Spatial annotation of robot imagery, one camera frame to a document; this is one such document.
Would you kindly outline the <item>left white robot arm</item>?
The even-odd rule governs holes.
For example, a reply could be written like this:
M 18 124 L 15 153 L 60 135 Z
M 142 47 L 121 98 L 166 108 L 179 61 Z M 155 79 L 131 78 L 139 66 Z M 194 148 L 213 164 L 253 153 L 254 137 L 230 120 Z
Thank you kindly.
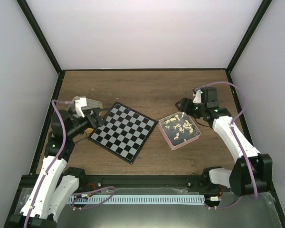
M 85 170 L 66 167 L 75 147 L 73 138 L 88 128 L 96 130 L 103 126 L 102 112 L 101 108 L 89 108 L 77 116 L 67 110 L 56 110 L 52 114 L 52 134 L 46 145 L 41 171 L 20 213 L 9 218 L 9 228 L 57 227 L 59 215 L 70 196 L 87 188 Z

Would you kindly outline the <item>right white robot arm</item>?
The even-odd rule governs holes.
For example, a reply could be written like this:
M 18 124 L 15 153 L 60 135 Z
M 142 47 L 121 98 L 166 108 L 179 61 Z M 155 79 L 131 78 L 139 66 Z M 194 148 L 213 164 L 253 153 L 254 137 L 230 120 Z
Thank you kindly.
M 227 170 L 211 167 L 204 170 L 202 187 L 213 191 L 218 185 L 225 186 L 238 197 L 270 191 L 272 186 L 273 162 L 269 154 L 262 154 L 242 134 L 226 108 L 207 103 L 195 103 L 183 98 L 175 104 L 178 111 L 191 117 L 203 118 L 209 127 L 223 140 L 230 151 L 235 165 Z

